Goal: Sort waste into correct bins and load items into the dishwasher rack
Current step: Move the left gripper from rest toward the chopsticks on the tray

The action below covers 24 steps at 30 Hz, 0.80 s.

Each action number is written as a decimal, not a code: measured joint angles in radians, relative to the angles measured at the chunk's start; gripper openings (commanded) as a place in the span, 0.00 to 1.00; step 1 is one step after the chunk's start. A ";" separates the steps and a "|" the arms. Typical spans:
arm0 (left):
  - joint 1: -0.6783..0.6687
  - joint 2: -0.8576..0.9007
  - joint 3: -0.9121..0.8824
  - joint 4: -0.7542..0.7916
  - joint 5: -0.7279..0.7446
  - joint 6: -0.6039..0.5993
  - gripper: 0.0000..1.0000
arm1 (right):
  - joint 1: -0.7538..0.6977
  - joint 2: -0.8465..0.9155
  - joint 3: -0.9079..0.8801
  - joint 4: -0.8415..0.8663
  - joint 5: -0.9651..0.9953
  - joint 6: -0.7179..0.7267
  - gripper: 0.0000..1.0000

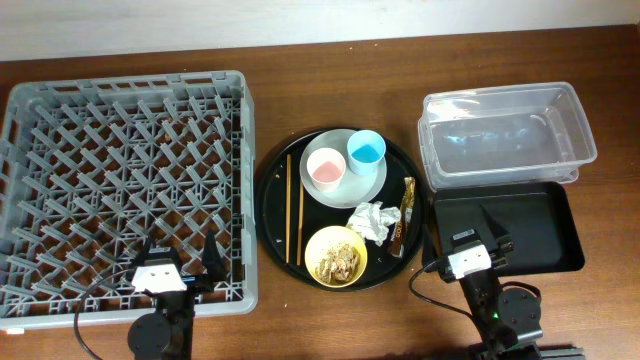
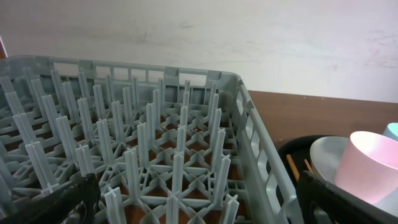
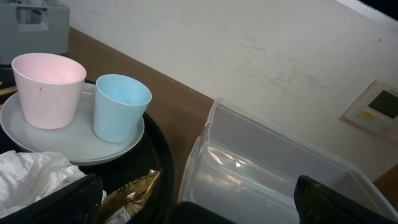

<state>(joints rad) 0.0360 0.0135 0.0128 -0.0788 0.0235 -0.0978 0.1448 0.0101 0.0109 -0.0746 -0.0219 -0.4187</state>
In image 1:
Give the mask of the brown gold snack wrapper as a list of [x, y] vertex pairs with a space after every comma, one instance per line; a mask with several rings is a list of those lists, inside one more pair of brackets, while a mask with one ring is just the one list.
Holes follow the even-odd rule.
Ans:
[[387, 252], [396, 258], [401, 258], [404, 253], [404, 244], [408, 234], [408, 227], [411, 222], [411, 216], [415, 203], [415, 185], [414, 177], [405, 177], [405, 191], [400, 205], [400, 220], [395, 223], [392, 242]]

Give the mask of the yellow bowl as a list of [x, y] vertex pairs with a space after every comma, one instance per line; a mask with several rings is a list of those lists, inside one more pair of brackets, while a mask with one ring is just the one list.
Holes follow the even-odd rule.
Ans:
[[[328, 250], [340, 243], [354, 246], [360, 255], [360, 263], [354, 278], [343, 284], [324, 283], [315, 274], [315, 269]], [[363, 274], [367, 266], [368, 253], [365, 241], [355, 231], [341, 226], [329, 226], [317, 231], [308, 241], [305, 249], [305, 265], [312, 278], [320, 285], [332, 289], [341, 289], [353, 285]]]

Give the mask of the white napkin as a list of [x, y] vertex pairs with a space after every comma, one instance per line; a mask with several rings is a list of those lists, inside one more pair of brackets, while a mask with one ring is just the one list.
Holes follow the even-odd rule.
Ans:
[[382, 208], [383, 202], [361, 203], [349, 217], [346, 227], [358, 233], [364, 240], [381, 247], [387, 240], [389, 227], [401, 219], [397, 207]]

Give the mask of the food scraps and rice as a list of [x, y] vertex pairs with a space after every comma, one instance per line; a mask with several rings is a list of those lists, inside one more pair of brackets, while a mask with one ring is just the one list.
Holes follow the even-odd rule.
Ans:
[[340, 243], [328, 250], [315, 269], [324, 283], [343, 284], [351, 281], [358, 269], [360, 255], [354, 246]]

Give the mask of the grey round plate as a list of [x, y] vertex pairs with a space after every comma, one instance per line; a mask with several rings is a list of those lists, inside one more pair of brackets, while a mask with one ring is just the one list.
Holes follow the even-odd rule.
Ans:
[[334, 129], [314, 136], [306, 146], [300, 160], [300, 176], [302, 184], [309, 195], [319, 203], [337, 209], [354, 208], [363, 202], [370, 202], [383, 188], [387, 175], [386, 159], [382, 158], [376, 171], [366, 176], [353, 173], [349, 166], [333, 192], [323, 193], [312, 182], [307, 170], [307, 161], [311, 154], [320, 148], [333, 148], [348, 157], [348, 139], [355, 133], [352, 129]]

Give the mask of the pink plastic cup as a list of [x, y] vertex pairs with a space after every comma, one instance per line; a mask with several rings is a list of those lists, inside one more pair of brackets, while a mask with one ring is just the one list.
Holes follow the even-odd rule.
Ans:
[[339, 187], [346, 172], [346, 162], [339, 151], [325, 147], [311, 153], [306, 168], [316, 189], [328, 193]]

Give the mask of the blue plastic cup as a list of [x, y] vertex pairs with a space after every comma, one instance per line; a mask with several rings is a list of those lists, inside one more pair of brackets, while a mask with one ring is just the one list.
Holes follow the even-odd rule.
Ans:
[[348, 139], [349, 167], [357, 175], [365, 176], [374, 173], [385, 153], [385, 140], [375, 131], [360, 130]]

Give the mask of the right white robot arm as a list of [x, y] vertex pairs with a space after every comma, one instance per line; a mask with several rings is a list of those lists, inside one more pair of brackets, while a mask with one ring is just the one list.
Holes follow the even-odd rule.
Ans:
[[471, 313], [471, 320], [482, 342], [464, 351], [450, 354], [450, 359], [584, 359], [582, 348], [540, 348], [542, 297], [540, 290], [523, 282], [499, 281], [497, 270], [507, 265], [507, 255], [514, 249], [511, 234], [487, 210], [482, 211], [485, 224], [496, 241], [489, 250], [479, 232], [471, 228], [450, 238], [453, 249], [440, 266], [445, 282], [458, 282]]

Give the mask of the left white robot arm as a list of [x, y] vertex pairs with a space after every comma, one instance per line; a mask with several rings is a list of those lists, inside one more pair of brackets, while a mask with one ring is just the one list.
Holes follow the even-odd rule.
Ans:
[[155, 301], [154, 311], [131, 325], [127, 342], [136, 359], [189, 359], [192, 351], [195, 298], [212, 292], [227, 277], [215, 234], [205, 237], [203, 274], [181, 274], [182, 260], [174, 247], [158, 247], [147, 238], [127, 276], [134, 290]]

